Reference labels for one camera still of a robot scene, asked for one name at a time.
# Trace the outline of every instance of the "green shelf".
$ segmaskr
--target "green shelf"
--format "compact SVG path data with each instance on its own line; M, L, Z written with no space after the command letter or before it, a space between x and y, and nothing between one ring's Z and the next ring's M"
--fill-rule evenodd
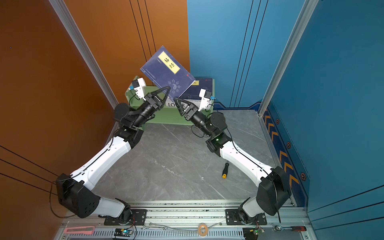
M213 86L212 86L212 96L215 96L215 80L213 80ZM158 90L159 88L156 86L146 86L144 87L144 95L147 93L153 92ZM135 97L133 97L134 90L129 90L125 92L125 97L127 98L128 102L129 99L131 99L131 102L129 104L137 108L139 107L144 101L142 99L137 100ZM159 94L159 97L163 98L164 93ZM210 110L203 109L201 112L205 115L208 115L212 113L214 108L211 106ZM176 107L170 107L170 106L164 106L163 109L160 111L156 111L155 118L148 121L149 123L163 123L163 124L178 124L178 125L193 125L190 121L187 121L184 117L180 116L179 111Z

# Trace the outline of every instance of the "blue book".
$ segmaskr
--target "blue book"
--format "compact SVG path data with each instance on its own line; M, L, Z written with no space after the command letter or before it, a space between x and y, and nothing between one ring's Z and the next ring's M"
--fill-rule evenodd
M140 69L158 88L170 86L169 99L180 97L195 78L162 46Z
M205 89L212 93L212 78L196 78L196 81L180 96L181 99L201 100L199 97L200 89Z

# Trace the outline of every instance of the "gray marble floor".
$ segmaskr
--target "gray marble floor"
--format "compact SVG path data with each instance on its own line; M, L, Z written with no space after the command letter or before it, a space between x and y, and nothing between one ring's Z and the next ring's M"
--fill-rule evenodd
M256 159L275 167L256 112L222 112L234 141ZM147 124L139 144L103 175L93 192L125 201L255 196L254 183L234 165L230 164L227 179L221 177L225 163L208 150L205 138L192 134L190 126Z

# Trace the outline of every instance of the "wrench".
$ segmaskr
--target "wrench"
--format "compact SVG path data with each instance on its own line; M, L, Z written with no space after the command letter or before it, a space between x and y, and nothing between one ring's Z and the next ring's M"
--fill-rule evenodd
M281 232L283 230L292 230L292 231L295 231L295 232L303 232L303 231L306 231L307 228L304 227L304 226L282 227L280 225L276 225L276 226L273 227L273 230L275 232Z
M144 230L144 229L164 230L164 231L166 231L167 227L147 227L147 226L143 226L142 230Z

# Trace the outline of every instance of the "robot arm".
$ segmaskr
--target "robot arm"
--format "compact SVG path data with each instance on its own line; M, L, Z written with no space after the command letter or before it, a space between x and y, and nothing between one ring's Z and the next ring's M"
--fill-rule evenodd
M139 82L132 84L142 86ZM165 96L161 99L158 94L163 91ZM170 87L167 86L148 93L138 109L126 103L120 103L115 107L114 119L120 123L120 128L114 133L111 141L71 175L61 174L56 179L58 200L61 205L80 218L92 214L113 217L120 224L128 222L131 211L127 203L119 199L116 201L99 197L91 190L103 174L140 141L143 130L139 127L154 118L154 113L164 107L169 91Z
M255 197L248 198L239 207L239 217L244 223L251 223L259 213L275 215L291 196L289 179L281 167L272 168L246 153L227 136L222 113L215 112L207 117L191 102L175 98L175 105L181 116L191 121L210 137L206 140L208 149L242 170L258 187Z

